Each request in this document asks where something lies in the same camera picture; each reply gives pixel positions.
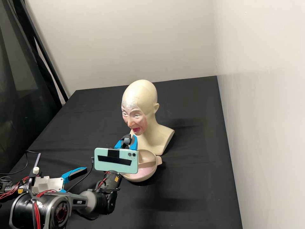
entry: blue bracket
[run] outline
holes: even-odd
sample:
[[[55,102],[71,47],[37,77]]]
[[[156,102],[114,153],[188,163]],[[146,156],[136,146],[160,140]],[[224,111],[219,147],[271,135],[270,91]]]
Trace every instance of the blue bracket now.
[[[81,175],[85,175],[87,173],[87,167],[79,167],[77,169],[73,169],[70,170],[66,173],[64,173],[63,175],[61,175],[61,177],[64,179],[63,185],[69,183],[69,181],[81,176]]]
[[[138,138],[136,135],[131,137],[130,134],[123,136],[114,146],[115,149],[125,149],[129,145],[129,149],[138,150]]]

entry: smartphone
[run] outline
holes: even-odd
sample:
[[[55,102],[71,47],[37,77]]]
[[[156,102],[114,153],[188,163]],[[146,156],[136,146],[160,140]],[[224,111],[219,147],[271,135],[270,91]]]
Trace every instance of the smartphone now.
[[[94,168],[99,171],[136,174],[139,169],[139,152],[131,149],[96,148]]]

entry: table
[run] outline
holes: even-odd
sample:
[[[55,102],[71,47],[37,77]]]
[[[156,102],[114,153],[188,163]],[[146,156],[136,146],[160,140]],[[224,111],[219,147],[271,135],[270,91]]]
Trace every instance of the table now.
[[[217,77],[154,83],[158,123],[175,130],[156,173],[141,183],[122,180],[116,208],[88,221],[73,214],[67,228],[242,228]],[[29,148],[41,152],[43,175],[91,167],[96,147],[114,147],[129,128],[123,122],[121,96],[126,86],[76,91]],[[33,167],[12,176],[21,179]],[[22,168],[22,157],[12,171]],[[92,173],[71,190],[79,194],[103,176]],[[78,179],[65,186],[68,189]],[[9,228],[12,201],[0,209],[1,228]]]

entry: mannequin ear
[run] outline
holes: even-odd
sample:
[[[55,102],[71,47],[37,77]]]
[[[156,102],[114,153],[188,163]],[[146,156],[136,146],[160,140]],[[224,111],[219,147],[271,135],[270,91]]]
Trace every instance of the mannequin ear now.
[[[154,113],[156,113],[158,111],[159,107],[160,107],[160,104],[155,103],[155,105],[154,105]]]

